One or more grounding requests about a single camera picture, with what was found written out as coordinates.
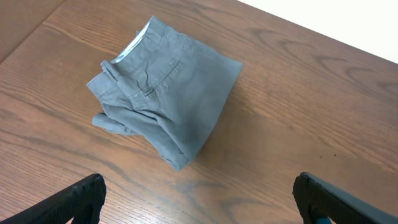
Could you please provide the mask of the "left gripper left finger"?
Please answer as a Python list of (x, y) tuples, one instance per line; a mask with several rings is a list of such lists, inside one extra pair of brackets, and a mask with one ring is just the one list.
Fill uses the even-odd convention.
[(2, 224), (98, 224), (106, 197), (103, 176), (91, 174)]

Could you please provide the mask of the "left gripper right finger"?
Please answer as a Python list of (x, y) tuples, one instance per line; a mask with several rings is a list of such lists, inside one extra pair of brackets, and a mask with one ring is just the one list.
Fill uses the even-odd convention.
[(397, 223), (397, 217), (308, 172), (296, 177), (293, 196), (304, 224)]

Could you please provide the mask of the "grey shorts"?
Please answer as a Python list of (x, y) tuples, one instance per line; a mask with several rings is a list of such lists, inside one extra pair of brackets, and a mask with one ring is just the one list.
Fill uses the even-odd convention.
[(175, 170), (203, 147), (243, 69), (241, 62), (156, 17), (101, 66), (88, 83), (103, 109), (93, 125), (144, 136)]

